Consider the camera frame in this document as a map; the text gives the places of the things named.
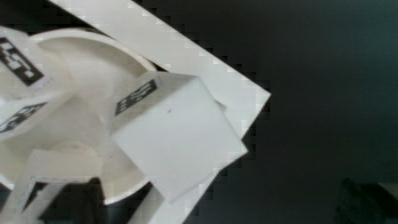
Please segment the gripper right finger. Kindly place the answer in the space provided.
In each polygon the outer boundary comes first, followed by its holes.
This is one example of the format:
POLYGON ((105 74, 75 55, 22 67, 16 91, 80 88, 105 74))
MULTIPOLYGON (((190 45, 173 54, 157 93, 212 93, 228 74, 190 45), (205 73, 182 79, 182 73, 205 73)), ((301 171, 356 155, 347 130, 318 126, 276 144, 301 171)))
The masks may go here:
POLYGON ((398 183, 341 181, 336 224, 398 224, 398 183))

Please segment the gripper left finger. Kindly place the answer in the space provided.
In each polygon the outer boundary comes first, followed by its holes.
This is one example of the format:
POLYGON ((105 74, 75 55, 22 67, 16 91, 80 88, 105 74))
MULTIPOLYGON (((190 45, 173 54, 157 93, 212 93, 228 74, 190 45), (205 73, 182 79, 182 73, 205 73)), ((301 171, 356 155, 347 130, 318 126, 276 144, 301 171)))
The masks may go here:
POLYGON ((109 224, 105 194, 102 181, 93 178, 87 183, 71 183, 39 215, 45 224, 109 224))

